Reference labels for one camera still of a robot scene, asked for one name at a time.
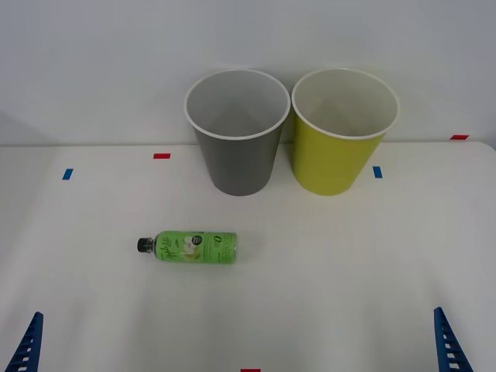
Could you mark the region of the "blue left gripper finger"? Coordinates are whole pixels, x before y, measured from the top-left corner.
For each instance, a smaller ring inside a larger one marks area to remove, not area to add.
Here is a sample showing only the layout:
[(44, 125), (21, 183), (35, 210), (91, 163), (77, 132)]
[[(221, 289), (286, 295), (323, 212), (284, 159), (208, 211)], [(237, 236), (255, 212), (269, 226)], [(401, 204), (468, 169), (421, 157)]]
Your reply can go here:
[(20, 342), (6, 372), (37, 372), (43, 338), (43, 314), (36, 312)]

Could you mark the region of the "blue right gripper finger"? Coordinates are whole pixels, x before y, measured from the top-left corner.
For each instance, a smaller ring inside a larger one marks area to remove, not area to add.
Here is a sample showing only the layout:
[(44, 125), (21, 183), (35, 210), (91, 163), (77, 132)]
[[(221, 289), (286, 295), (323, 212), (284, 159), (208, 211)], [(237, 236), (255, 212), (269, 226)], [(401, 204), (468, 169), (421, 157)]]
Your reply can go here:
[(439, 372), (473, 372), (441, 307), (434, 309), (434, 327)]

